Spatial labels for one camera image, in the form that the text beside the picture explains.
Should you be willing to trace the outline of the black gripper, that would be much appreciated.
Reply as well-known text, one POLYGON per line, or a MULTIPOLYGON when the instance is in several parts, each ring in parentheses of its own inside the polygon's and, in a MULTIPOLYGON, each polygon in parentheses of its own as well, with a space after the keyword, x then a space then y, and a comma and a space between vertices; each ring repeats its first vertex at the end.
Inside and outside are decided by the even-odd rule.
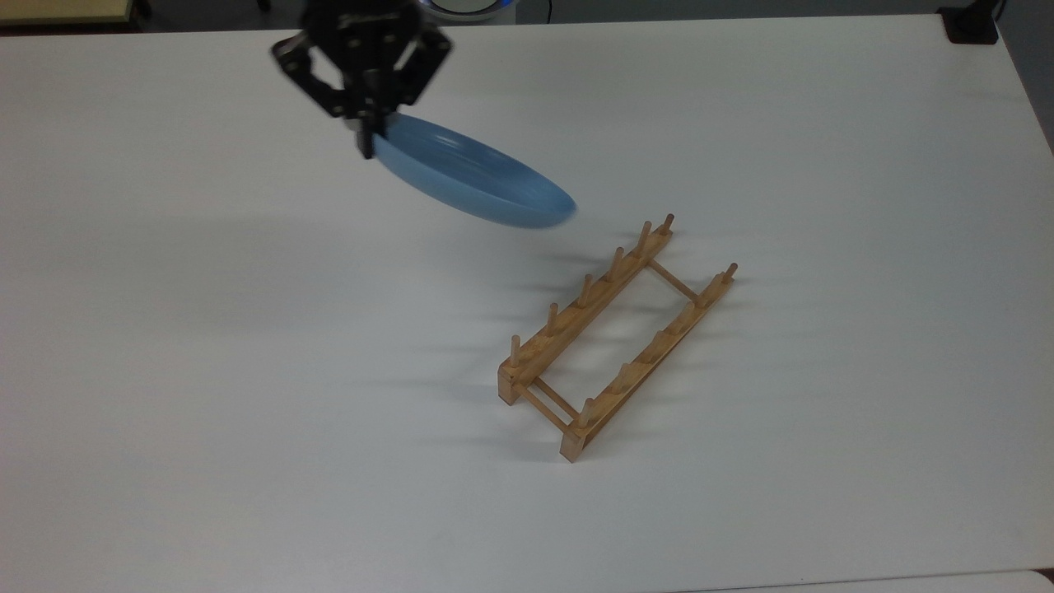
POLYGON ((271 46, 287 79, 331 118, 355 134, 365 159, 373 158, 373 133, 385 136, 403 105, 415 105, 436 77, 452 42, 441 29, 426 29, 417 1, 305 1, 301 29, 271 46), (315 75, 313 53, 333 68, 374 76, 372 105, 362 88, 336 88, 315 75))

